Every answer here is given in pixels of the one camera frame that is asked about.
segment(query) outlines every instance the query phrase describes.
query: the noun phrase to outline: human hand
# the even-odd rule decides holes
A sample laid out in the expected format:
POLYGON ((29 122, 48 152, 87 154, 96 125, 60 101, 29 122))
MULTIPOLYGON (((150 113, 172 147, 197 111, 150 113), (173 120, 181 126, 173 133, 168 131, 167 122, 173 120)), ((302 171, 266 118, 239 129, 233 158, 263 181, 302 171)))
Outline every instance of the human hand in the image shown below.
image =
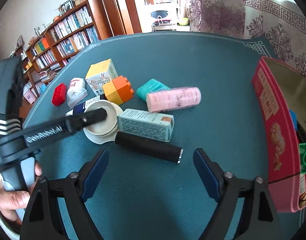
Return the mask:
POLYGON ((29 192, 26 191, 6 191, 3 185, 3 181, 0 182, 0 212, 3 216, 13 221, 17 224, 21 225, 21 220, 19 219, 16 209, 26 208, 30 194, 32 193, 36 182, 40 175, 42 175, 42 168, 40 164, 36 161, 35 163, 35 174, 36 174, 36 181, 30 187, 29 192))

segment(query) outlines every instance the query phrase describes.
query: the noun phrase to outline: pink cylinder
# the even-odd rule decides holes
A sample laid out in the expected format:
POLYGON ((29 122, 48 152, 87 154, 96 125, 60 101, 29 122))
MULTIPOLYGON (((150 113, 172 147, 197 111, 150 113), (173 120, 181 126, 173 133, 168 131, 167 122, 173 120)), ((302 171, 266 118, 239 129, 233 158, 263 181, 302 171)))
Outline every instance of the pink cylinder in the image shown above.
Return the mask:
POLYGON ((197 87, 164 90, 146 95, 146 104, 150 112, 196 106, 200 102, 201 92, 197 87))
POLYGON ((26 100, 30 104, 34 103, 34 101, 36 100, 34 93, 30 89, 28 89, 27 92, 24 94, 24 98, 26 98, 26 100))

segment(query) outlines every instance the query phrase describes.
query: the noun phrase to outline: sleeve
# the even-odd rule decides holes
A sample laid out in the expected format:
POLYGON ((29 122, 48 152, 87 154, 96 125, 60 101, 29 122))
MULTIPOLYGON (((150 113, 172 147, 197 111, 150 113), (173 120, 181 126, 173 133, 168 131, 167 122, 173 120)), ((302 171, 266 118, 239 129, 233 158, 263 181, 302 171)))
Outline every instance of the sleeve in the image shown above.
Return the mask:
POLYGON ((19 234, 11 229, 11 227, 4 220, 3 215, 1 213, 0 213, 0 226, 11 240, 19 240, 19 234))

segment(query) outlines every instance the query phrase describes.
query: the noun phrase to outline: orange toy block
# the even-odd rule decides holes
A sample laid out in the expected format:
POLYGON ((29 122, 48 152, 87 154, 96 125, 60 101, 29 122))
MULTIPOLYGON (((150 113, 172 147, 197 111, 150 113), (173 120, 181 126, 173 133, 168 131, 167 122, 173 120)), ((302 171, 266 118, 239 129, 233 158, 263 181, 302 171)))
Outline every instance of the orange toy block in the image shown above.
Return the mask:
POLYGON ((103 91, 108 101, 113 102, 117 105, 123 104, 114 84, 112 81, 103 85, 103 91))
POLYGON ((131 83, 126 77, 119 76, 112 80, 123 103, 133 98, 134 90, 131 88, 131 83))

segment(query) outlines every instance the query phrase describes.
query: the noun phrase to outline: pink hair roller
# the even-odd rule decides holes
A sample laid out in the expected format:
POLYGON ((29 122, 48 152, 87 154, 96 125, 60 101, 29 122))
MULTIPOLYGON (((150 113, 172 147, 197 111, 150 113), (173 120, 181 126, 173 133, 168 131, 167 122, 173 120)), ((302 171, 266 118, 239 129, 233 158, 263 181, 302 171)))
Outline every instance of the pink hair roller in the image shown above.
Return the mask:
POLYGON ((195 88, 175 88, 146 95, 150 112, 181 109, 196 106, 201 102, 201 92, 195 88))

